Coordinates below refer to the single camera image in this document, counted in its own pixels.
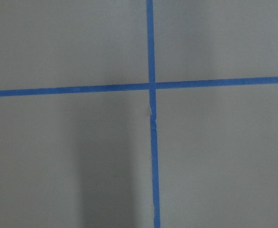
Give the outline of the long blue tape strip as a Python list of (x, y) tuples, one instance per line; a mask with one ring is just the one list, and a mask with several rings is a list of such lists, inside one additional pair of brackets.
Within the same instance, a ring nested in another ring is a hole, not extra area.
[(154, 41), (154, 11), (153, 1), (146, 1), (147, 7), (147, 41), (148, 41), (148, 90), (150, 106), (150, 145), (152, 165), (152, 193), (154, 205), (153, 224), (161, 227), (160, 194), (158, 172), (158, 133), (157, 133), (157, 102), (156, 102), (156, 70), (155, 70), (155, 41)]

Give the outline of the crossing blue tape strip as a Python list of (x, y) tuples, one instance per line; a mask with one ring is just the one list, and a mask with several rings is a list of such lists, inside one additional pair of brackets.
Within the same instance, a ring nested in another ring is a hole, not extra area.
[[(278, 76), (156, 82), (156, 89), (278, 84)], [(0, 90), (0, 97), (149, 90), (148, 83)]]

